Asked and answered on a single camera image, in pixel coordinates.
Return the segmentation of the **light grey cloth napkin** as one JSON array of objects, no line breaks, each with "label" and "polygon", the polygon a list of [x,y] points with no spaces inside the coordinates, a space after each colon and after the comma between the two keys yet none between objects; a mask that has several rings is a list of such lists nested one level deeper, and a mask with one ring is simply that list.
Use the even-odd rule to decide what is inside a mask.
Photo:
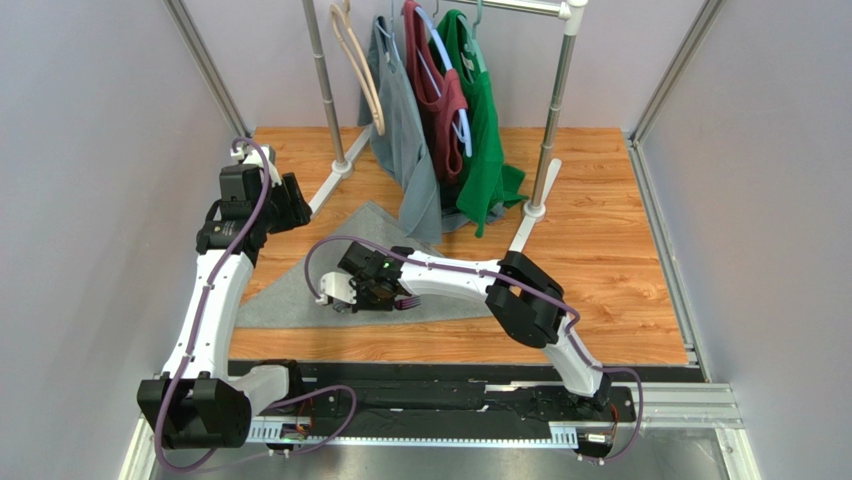
[{"label": "light grey cloth napkin", "polygon": [[482,303],[468,299],[427,295],[407,310],[358,310],[340,301],[351,297],[351,275],[338,267],[349,241],[320,246],[309,261],[300,255],[295,266],[239,307],[235,326],[250,329],[336,328],[401,325],[485,318]]}]

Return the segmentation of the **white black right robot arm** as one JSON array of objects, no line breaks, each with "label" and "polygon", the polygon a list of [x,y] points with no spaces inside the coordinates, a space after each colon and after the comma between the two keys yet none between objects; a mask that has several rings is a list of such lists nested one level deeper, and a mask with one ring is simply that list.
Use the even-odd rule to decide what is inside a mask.
[{"label": "white black right robot arm", "polygon": [[569,393],[598,408],[609,400],[609,375],[575,333],[577,311],[564,302],[563,288],[519,251],[474,262],[352,242],[319,287],[320,303],[352,313],[407,310],[425,296],[483,304],[509,338],[543,352]]}]

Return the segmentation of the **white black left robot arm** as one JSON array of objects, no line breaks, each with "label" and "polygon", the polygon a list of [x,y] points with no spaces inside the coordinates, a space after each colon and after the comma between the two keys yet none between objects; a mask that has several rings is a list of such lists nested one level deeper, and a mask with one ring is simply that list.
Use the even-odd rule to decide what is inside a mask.
[{"label": "white black left robot arm", "polygon": [[176,345],[137,403],[163,450],[242,446],[252,420],[302,386],[293,360],[263,361],[232,380],[228,354],[243,292],[267,238],[309,223],[291,173],[248,160],[223,168],[220,199],[196,234],[195,284]]}]

